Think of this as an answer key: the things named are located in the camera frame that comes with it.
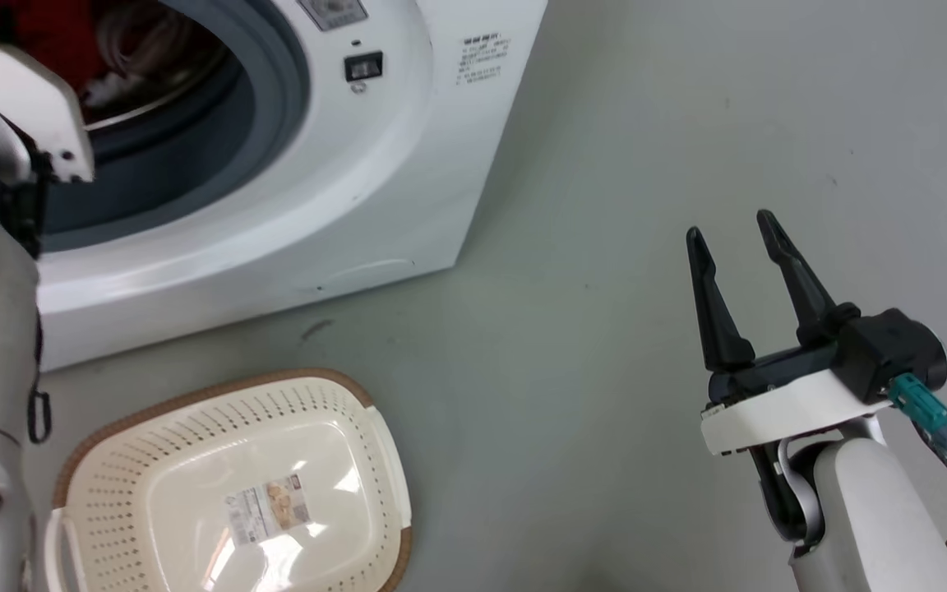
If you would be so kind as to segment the grey rectangular panel sticker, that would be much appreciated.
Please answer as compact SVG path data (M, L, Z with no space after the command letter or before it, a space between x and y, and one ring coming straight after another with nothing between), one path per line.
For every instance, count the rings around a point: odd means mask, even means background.
M361 0L296 1L320 31L341 29L369 18Z

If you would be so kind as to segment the printed text label sticker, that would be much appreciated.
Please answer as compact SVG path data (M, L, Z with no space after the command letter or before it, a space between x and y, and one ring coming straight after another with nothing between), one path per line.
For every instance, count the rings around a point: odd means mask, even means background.
M468 86L499 77L502 64L510 56L511 42L510 36L499 31L463 38L455 69L455 85Z

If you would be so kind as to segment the product label sticker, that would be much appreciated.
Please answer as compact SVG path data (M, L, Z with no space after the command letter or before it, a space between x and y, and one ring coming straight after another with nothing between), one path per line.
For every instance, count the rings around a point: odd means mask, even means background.
M223 502L236 546L265 542L312 522L297 473L226 495Z

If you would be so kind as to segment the white front-load washing machine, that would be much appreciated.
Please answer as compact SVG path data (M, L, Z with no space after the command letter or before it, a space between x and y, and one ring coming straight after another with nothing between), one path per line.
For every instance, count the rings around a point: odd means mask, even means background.
M299 131L250 183L172 224L64 252L42 235L42 370L455 264L547 0L361 0L369 18L332 31L273 3L306 57ZM512 38L501 75L456 86L461 40L493 31ZM376 50L384 75L346 82L344 58Z

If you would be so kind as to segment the cream perforated laundry basket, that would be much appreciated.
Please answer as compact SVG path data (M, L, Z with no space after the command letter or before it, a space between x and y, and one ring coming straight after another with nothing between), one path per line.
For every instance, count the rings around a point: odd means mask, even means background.
M312 522L236 546L224 498L297 473ZM400 455L363 386L300 368L102 427L65 462L49 592L397 592L413 550Z

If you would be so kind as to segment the grey rubber door gasket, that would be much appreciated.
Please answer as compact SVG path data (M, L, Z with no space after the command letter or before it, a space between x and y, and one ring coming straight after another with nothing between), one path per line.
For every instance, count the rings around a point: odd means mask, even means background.
M225 199L282 154L303 123L308 67L273 0L154 0L224 44L179 98L90 132L92 183L49 188L43 247L64 252L172 224Z

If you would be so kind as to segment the beige white garment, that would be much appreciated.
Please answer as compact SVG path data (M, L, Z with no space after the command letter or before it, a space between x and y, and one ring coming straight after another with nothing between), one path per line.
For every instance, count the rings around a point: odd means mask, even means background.
M95 0L93 16L103 71L80 99L94 120L165 104L229 55L206 27L160 0Z

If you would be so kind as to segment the red garment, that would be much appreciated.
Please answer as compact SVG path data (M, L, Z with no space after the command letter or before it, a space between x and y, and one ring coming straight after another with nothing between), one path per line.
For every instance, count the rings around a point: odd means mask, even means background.
M91 0L0 0L0 44L22 49L78 91L108 72Z

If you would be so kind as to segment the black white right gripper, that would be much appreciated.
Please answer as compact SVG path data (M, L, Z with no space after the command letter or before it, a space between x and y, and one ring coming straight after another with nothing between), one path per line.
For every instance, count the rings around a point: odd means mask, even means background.
M784 277L799 322L799 344L811 348L836 340L843 326L861 317L860 308L831 298L773 212L758 210L756 221L766 252ZM847 389L830 370L834 346L790 349L755 361L751 342L741 337L718 288L713 255L696 226L686 233L686 248L700 346L713 373L708 405L700 414L700 434L711 454L818 433L890 407L889 400L864 402Z

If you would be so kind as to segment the black door latch socket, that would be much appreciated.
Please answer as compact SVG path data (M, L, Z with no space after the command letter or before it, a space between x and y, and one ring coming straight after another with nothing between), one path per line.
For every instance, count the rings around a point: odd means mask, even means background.
M346 82L354 83L382 77L384 60L385 55L381 50L347 56L343 61Z

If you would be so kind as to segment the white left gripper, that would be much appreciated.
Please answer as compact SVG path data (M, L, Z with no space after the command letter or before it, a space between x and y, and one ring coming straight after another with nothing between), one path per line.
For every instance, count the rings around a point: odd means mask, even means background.
M0 46L0 183L92 183L95 157L75 91L23 50Z

